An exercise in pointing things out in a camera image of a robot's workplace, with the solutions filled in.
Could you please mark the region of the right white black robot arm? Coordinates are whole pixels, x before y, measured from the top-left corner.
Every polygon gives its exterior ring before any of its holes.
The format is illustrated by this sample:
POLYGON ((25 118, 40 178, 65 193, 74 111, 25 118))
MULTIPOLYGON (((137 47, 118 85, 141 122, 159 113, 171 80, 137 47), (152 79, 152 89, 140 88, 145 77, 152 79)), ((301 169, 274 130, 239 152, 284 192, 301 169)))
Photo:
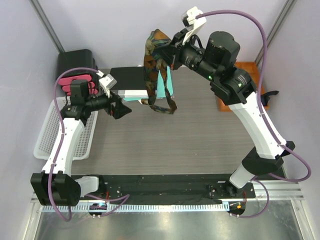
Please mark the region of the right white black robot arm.
POLYGON ((261 97, 256 84, 247 71, 235 65, 240 45, 234 37, 225 31, 215 31, 203 48, 195 46, 194 39, 183 43, 186 34, 185 29, 178 32, 172 40, 157 46, 155 52, 173 70, 184 65, 207 79, 214 94, 229 106, 250 135, 254 148, 225 183, 226 193, 236 198, 252 178, 273 173, 283 165, 283 157, 289 152, 281 145, 290 150, 295 145, 281 136, 277 143, 266 126, 263 118, 267 113, 259 108, 261 97))

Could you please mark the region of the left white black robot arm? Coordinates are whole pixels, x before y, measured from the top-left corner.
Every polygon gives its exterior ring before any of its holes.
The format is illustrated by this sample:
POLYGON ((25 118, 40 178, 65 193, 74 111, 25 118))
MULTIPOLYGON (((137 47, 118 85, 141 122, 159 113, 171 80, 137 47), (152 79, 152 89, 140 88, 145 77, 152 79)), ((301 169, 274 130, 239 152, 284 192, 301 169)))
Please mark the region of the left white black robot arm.
POLYGON ((131 113, 119 95, 111 91, 117 81, 107 75, 99 80, 103 93, 90 95, 89 83, 74 80, 70 85, 69 104, 58 110, 59 130, 51 154, 40 173, 33 173, 30 183, 43 206, 76 206, 90 194, 100 200, 107 192, 99 176, 71 177, 72 162, 82 132, 92 112, 105 110, 114 119, 131 113))

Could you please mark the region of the floral patterned necktie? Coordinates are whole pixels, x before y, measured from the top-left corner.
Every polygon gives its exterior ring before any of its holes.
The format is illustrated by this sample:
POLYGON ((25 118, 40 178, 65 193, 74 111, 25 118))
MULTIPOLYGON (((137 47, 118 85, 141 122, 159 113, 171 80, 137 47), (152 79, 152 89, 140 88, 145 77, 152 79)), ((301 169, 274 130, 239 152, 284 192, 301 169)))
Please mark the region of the floral patterned necktie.
POLYGON ((145 42, 144 59, 143 59, 143 80, 148 98, 142 98, 140 103, 149 106, 153 111, 163 114, 172 115, 177 110, 177 105, 171 98, 167 87, 168 73, 167 63, 156 53, 156 48, 168 44, 171 39, 158 28, 153 30, 145 42), (165 98, 168 108, 155 104, 158 87, 158 76, 162 77, 164 85, 165 98))

